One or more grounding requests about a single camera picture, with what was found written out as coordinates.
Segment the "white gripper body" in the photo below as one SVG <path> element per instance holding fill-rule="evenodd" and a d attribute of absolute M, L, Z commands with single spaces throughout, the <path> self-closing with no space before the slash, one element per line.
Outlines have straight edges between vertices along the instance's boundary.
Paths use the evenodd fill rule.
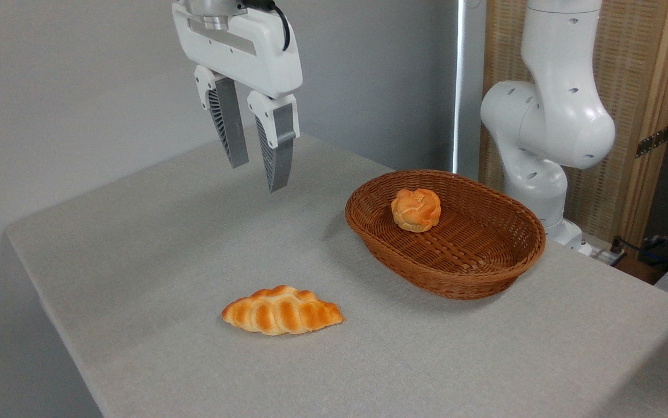
<path fill-rule="evenodd" d="M 274 10 L 243 1 L 175 1 L 175 28 L 194 63 L 270 98 L 302 85 L 294 32 Z"/>

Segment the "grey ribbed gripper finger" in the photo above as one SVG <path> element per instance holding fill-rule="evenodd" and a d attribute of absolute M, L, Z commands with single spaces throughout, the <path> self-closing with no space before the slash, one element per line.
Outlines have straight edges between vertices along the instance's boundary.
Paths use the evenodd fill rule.
<path fill-rule="evenodd" d="M 252 91 L 248 105 L 256 119 L 268 189 L 286 187 L 293 163 L 294 140 L 299 137 L 297 101 L 290 94 L 272 99 Z"/>
<path fill-rule="evenodd" d="M 200 64 L 196 66 L 194 77 L 201 105 L 211 114 L 230 166 L 236 168 L 248 163 L 236 83 Z"/>

